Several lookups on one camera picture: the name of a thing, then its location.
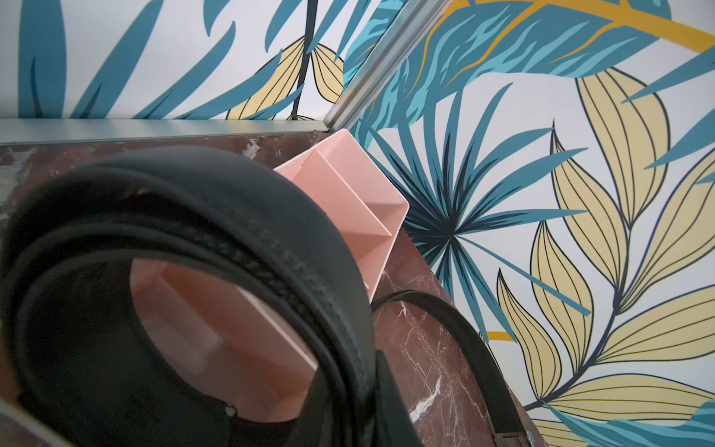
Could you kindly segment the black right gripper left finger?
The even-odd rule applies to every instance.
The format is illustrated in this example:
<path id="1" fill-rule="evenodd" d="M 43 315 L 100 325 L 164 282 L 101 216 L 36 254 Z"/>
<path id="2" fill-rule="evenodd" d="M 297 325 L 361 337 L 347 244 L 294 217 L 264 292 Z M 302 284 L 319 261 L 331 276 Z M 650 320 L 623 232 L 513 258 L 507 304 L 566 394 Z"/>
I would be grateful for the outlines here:
<path id="1" fill-rule="evenodd" d="M 316 371 L 298 418 L 298 445 L 333 446 L 333 387 L 321 369 Z"/>

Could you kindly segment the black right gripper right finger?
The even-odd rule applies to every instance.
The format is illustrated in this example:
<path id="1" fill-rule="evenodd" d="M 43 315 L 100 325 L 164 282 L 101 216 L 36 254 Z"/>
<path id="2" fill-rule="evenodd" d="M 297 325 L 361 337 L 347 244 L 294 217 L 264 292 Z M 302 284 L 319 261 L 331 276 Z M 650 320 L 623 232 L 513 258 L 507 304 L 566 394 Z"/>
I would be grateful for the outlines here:
<path id="1" fill-rule="evenodd" d="M 373 446 L 421 447 L 416 429 L 402 400 L 384 352 L 376 353 Z"/>

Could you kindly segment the black belt with buckle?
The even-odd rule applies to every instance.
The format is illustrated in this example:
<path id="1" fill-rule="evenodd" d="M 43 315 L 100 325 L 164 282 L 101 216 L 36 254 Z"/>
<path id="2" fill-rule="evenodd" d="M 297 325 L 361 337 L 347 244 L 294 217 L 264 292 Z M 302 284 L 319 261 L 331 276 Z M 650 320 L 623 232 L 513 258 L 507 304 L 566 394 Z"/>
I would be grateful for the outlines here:
<path id="1" fill-rule="evenodd" d="M 333 387 L 333 446 L 372 443 L 372 311 L 346 242 L 287 179 L 204 147 L 108 156 L 18 206 L 2 240 L 1 300 L 30 413 L 78 446 L 299 446 L 300 415 L 229 415 L 172 370 L 135 312 L 138 258 L 208 273 L 273 307 Z"/>

